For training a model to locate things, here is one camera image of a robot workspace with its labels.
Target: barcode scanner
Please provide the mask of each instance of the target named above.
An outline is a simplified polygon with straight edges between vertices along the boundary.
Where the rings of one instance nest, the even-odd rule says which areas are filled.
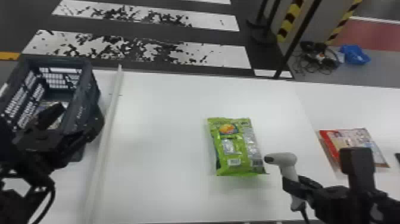
[[[264,157],[264,161],[268,164],[278,165],[282,176],[299,182],[299,176],[297,175],[295,164],[297,162],[297,156],[293,153],[272,153]],[[305,210],[305,202],[296,196],[292,196],[292,204],[290,209],[292,211]]]
[[[396,153],[395,157],[397,158],[397,160],[399,161],[399,164],[400,164],[400,153]]]

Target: cable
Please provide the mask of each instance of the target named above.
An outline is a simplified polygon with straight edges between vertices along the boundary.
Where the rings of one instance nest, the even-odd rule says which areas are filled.
[[[45,217],[45,215],[49,211],[50,207],[53,205],[54,199],[55,199],[55,187],[51,186],[50,187],[50,199],[47,202],[47,205],[45,206],[45,208],[43,209],[41,214],[36,218],[36,220],[33,221],[31,224],[39,224],[39,222],[42,221],[42,219]]]
[[[339,61],[339,57],[338,57],[337,53],[335,53],[334,51],[332,51],[329,48],[326,48],[326,51],[329,51],[331,54],[333,54],[336,61]],[[325,63],[310,61],[311,56],[308,55],[309,52],[295,51],[295,53],[297,53],[297,54],[293,54],[295,61],[292,64],[292,69],[297,74],[302,74],[303,76],[305,76],[305,72],[307,72],[307,73],[319,72],[321,74],[330,75],[330,74],[332,74],[334,69],[336,69]]]
[[[305,209],[300,210],[301,215],[303,216],[304,222],[306,224],[310,224],[310,220],[308,220],[308,216],[307,216],[307,212],[305,211]]]

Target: white rod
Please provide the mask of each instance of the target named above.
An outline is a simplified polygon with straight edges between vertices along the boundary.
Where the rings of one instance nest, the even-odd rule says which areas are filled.
[[[114,123],[114,115],[120,95],[121,86],[123,83],[124,72],[122,66],[118,66],[118,71],[114,82],[114,91],[112,92],[111,103],[107,110],[105,117],[105,125],[102,130],[100,139],[99,151],[96,157],[95,168],[93,171],[92,179],[90,181],[89,189],[87,191],[87,198],[83,210],[83,221],[85,224],[92,224],[94,221],[94,214],[96,210],[98,194],[102,190],[102,181],[104,179],[105,161],[109,150],[110,135]]]
[[[388,24],[395,24],[395,25],[400,25],[400,21],[396,20],[384,20],[382,18],[371,18],[371,17],[362,17],[362,16],[352,16],[350,17],[352,20],[361,20],[361,21],[367,21],[367,22],[373,22],[373,23],[388,23]]]

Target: black floor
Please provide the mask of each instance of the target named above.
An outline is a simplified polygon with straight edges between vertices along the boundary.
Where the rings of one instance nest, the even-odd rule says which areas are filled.
[[[1,3],[0,21],[4,24],[13,24],[13,26],[1,26],[0,32],[6,33],[6,35],[0,36],[0,51],[21,52],[37,30],[58,30],[96,35],[119,35],[126,38],[151,38],[172,42],[185,41],[245,46],[252,69],[177,65],[160,62],[144,63],[127,60],[92,60],[92,64],[97,67],[117,67],[118,64],[122,64],[126,69],[239,77],[254,77],[253,69],[276,70],[282,63],[282,53],[279,47],[277,45],[269,47],[257,45],[251,39],[252,29],[246,24],[246,18],[257,12],[261,1],[231,1],[231,5],[223,5],[181,0],[97,0],[97,2],[115,4],[235,15],[240,32],[51,16],[51,12],[60,0],[7,1]]]

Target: crosswalk marking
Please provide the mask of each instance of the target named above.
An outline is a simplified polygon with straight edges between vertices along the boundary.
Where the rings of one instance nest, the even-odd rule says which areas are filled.
[[[251,69],[244,46],[39,30],[24,54]]]
[[[230,0],[185,0],[185,1],[208,2],[208,3],[230,5]]]
[[[150,8],[134,5],[63,0],[53,15],[91,18],[97,20],[154,23],[201,29],[239,31],[234,15]]]

